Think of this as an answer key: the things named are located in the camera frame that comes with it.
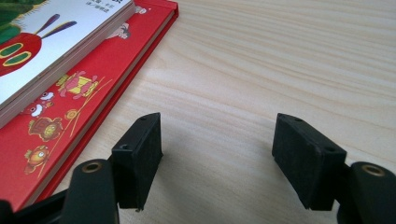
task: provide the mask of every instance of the book cover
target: book cover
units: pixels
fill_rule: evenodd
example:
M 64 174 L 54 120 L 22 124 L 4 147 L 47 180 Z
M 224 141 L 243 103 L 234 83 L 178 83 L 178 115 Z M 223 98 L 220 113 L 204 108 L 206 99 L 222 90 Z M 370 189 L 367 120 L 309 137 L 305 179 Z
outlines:
M 14 210 L 49 196 L 177 17 L 140 0 L 136 14 L 0 130 L 0 198 Z
M 130 18 L 134 1 L 5 0 L 0 12 L 3 127 Z

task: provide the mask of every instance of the metal ring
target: metal ring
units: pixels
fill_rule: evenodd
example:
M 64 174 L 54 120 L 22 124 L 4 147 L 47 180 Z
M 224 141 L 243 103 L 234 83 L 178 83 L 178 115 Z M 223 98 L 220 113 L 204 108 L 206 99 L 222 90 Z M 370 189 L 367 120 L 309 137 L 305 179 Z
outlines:
M 363 171 L 365 171 L 366 173 L 368 173 L 370 175 L 375 175 L 375 176 L 384 176 L 385 175 L 384 170 L 379 168 L 378 166 L 365 164 L 361 167 L 361 169 L 363 169 Z
M 84 173 L 93 173 L 102 169 L 102 163 L 99 161 L 90 162 L 82 167 L 82 172 Z

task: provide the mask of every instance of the clamp jaw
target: clamp jaw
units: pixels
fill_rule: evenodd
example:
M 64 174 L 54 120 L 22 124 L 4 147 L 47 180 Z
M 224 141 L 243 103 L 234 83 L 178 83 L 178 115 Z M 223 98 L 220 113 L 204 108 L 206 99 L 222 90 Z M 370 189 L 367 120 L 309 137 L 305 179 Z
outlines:
M 278 114 L 273 156 L 306 209 L 331 211 L 340 224 L 396 223 L 396 177 L 376 164 L 345 164 L 347 152 L 302 119 Z
M 162 156 L 161 115 L 141 117 L 108 160 L 76 167 L 69 189 L 16 213 L 0 201 L 0 223 L 119 223 L 118 206 L 143 210 Z

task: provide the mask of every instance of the wooden table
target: wooden table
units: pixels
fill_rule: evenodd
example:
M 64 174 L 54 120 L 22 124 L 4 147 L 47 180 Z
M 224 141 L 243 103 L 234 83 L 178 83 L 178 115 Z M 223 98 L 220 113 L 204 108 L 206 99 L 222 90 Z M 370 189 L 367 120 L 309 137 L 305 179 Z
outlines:
M 180 17 L 79 157 L 107 159 L 162 114 L 145 210 L 121 223 L 336 223 L 305 210 L 271 155 L 276 114 L 396 173 L 396 2 L 179 0 Z M 68 186 L 70 173 L 58 191 Z

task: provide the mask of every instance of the red book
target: red book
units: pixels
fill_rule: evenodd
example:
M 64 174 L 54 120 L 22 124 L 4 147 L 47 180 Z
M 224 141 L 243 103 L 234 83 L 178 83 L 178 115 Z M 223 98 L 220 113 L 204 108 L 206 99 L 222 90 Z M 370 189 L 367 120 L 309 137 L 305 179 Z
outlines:
M 0 199 L 14 211 L 51 195 L 178 16 L 136 0 L 136 14 L 0 129 Z

